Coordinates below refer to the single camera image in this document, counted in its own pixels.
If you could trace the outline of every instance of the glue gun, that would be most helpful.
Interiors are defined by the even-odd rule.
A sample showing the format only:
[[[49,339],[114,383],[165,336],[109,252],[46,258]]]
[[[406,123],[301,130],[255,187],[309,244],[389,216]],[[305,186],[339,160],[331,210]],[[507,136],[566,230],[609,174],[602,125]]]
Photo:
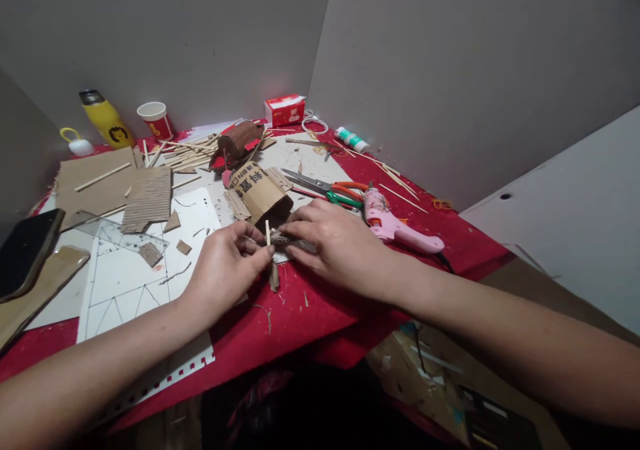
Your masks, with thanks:
[[[387,199],[377,188],[369,188],[364,198],[365,220],[372,232],[384,243],[397,239],[420,252],[438,254],[445,244],[438,237],[428,237],[402,223],[391,213]]]

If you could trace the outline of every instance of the orange scissors handle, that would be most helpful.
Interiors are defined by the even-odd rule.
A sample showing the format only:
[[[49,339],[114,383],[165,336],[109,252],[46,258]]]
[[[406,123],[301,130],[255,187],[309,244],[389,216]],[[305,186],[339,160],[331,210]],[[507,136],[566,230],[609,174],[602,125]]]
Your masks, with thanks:
[[[331,191],[334,193],[341,193],[352,200],[362,202],[363,201],[362,196],[360,196],[358,193],[354,191],[349,190],[350,188],[366,191],[368,190],[369,186],[365,185],[364,183],[358,183],[358,182],[335,182],[331,186]]]

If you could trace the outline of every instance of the tissue box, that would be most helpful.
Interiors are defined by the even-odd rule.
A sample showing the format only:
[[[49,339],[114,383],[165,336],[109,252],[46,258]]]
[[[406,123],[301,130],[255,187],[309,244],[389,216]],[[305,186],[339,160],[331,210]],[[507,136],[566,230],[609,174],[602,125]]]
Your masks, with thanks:
[[[272,128],[302,122],[305,117],[305,98],[301,95],[286,95],[265,100],[265,118]]]

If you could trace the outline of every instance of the person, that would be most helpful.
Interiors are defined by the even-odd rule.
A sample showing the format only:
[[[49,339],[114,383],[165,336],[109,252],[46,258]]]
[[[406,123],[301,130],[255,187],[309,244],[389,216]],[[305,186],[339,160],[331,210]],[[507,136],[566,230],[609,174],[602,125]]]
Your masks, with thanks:
[[[630,343],[394,252],[360,218],[320,199],[280,230],[315,246],[314,254],[287,250],[320,278],[468,343],[539,400],[640,427],[640,349]],[[214,232],[179,298],[0,385],[3,447],[59,447],[143,372],[210,328],[267,268],[274,248],[263,240],[244,221]]]

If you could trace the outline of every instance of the scissors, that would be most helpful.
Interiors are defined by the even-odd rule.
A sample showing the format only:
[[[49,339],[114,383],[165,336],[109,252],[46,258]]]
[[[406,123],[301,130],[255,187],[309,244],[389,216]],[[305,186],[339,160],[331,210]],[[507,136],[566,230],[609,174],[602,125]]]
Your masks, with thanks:
[[[358,183],[358,182],[327,183],[322,180],[306,177],[304,175],[301,175],[300,173],[296,173],[291,170],[287,170],[287,169],[281,169],[281,170],[286,174],[296,178],[297,180],[304,182],[312,190],[315,190],[318,193],[324,193],[331,203],[336,203],[336,204],[344,203],[346,205],[350,205],[357,209],[361,209],[363,206],[362,197],[358,195],[356,192],[351,191],[349,189],[354,188],[354,189],[365,191],[369,188],[369,186],[365,185],[364,183]]]

